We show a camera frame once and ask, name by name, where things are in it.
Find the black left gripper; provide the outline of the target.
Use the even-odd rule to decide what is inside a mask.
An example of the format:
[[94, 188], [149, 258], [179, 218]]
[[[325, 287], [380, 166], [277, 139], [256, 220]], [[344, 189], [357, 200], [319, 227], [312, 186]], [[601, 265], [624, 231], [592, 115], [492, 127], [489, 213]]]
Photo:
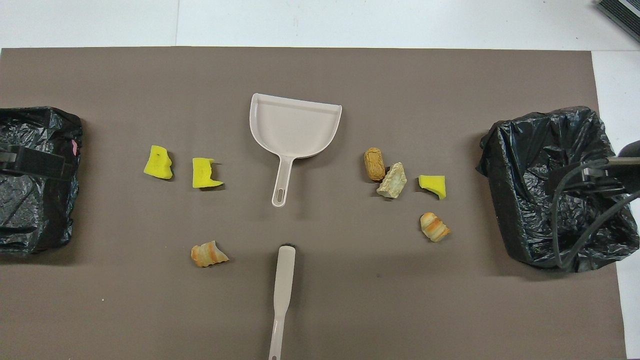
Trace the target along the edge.
[[3, 173], [28, 175], [46, 179], [64, 179], [66, 158], [23, 145], [0, 146], [0, 170]]

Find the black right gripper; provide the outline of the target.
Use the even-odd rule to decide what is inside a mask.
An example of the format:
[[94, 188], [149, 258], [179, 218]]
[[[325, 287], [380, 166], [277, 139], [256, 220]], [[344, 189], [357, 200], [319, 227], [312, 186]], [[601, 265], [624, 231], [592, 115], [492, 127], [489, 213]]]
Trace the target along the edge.
[[547, 194], [552, 196], [559, 188], [560, 182], [571, 171], [582, 167], [577, 173], [567, 178], [562, 192], [574, 196], [601, 195], [614, 197], [632, 194], [640, 187], [640, 142], [630, 143], [617, 156], [607, 157], [607, 164], [597, 167], [589, 161], [573, 162], [569, 165], [551, 170], [547, 180]]

